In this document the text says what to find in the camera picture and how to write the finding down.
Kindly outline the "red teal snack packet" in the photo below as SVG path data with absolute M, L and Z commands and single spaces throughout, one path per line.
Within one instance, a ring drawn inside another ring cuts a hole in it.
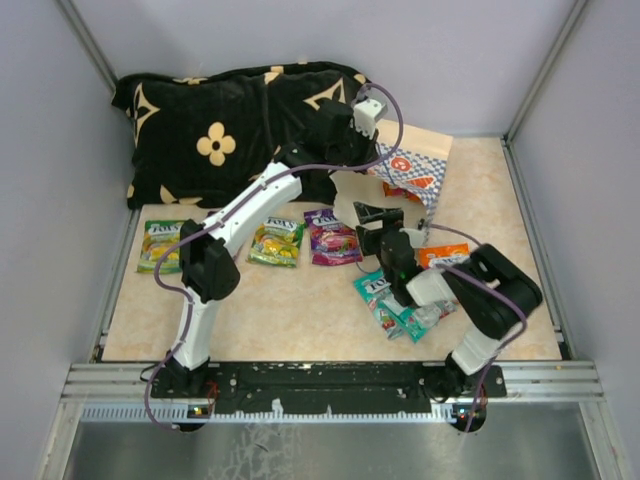
M 363 259 L 356 232 L 338 220 L 332 208 L 307 211 L 304 220 L 313 265 L 340 266 Z

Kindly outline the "blue checkered paper bag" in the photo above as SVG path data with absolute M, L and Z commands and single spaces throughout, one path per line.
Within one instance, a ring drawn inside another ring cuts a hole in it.
M 397 150 L 384 163 L 370 168 L 367 173 L 339 171 L 330 176 L 336 193 L 327 201 L 336 217 L 344 224 L 357 224 L 354 202 L 383 208 L 401 208 L 404 225 L 413 228 L 421 219 L 435 216 L 445 183 L 448 157 L 453 137 L 431 130 L 406 125 Z M 422 202 L 413 203 L 398 197 L 385 197 L 384 182 L 409 189 Z

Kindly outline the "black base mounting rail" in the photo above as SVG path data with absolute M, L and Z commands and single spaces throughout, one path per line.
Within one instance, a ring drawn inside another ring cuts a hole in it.
M 504 398 L 502 369 L 466 375 L 443 362 L 220 362 L 189 372 L 171 360 L 151 382 L 153 399 L 201 398 L 217 414 L 267 413 L 278 401 L 287 415 L 429 413 L 432 402 Z

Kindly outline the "black pillow with beige flowers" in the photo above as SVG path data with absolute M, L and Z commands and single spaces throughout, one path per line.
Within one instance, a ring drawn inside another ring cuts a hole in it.
M 367 80 L 358 70 L 329 61 L 209 77 L 120 78 L 111 103 L 133 127 L 128 208 L 225 206 L 313 123 L 324 102 L 351 103 Z

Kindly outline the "green Fox's candy bag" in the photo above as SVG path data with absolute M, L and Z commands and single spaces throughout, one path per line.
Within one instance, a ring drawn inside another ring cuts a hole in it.
M 152 274 L 160 258 L 181 240 L 184 220 L 147 220 L 137 272 Z

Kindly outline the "orange snack packet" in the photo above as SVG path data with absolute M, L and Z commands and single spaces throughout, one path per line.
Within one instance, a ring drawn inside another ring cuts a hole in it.
M 384 182 L 382 184 L 383 193 L 385 197 L 398 197 L 409 200 L 413 203 L 421 203 L 421 198 L 415 194 L 415 187 L 412 185 L 409 189 L 403 188 L 401 186 L 392 185 L 390 183 Z
M 418 262 L 424 268 L 440 264 L 455 265 L 465 261 L 470 255 L 467 243 L 425 247 L 418 250 Z

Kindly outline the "yellow green snack packet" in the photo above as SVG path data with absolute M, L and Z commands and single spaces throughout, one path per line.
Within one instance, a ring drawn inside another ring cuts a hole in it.
M 255 231 L 247 261 L 252 264 L 295 268 L 306 224 L 268 217 Z

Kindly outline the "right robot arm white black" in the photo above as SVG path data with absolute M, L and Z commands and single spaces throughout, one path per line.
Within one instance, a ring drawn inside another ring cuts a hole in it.
M 490 365 L 507 345 L 522 335 L 527 319 L 542 303 L 538 285 L 493 245 L 477 243 L 461 260 L 423 267 L 417 249 L 432 228 L 425 219 L 415 228 L 404 225 L 404 211 L 362 202 L 353 204 L 356 233 L 365 256 L 374 255 L 390 287 L 392 306 L 405 311 L 459 305 L 471 321 L 461 342 L 448 354 L 443 373 L 431 382 L 444 401 L 482 391 Z

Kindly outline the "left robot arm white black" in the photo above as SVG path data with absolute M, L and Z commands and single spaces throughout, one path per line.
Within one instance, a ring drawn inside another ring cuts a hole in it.
M 189 397 L 208 384 L 209 341 L 224 299 L 240 282 L 235 257 L 254 231 L 314 181 L 336 170 L 363 171 L 377 159 L 377 123 L 385 103 L 364 98 L 348 106 L 322 103 L 311 126 L 280 147 L 258 179 L 208 219 L 187 221 L 179 261 L 184 295 L 179 334 L 154 378 Z

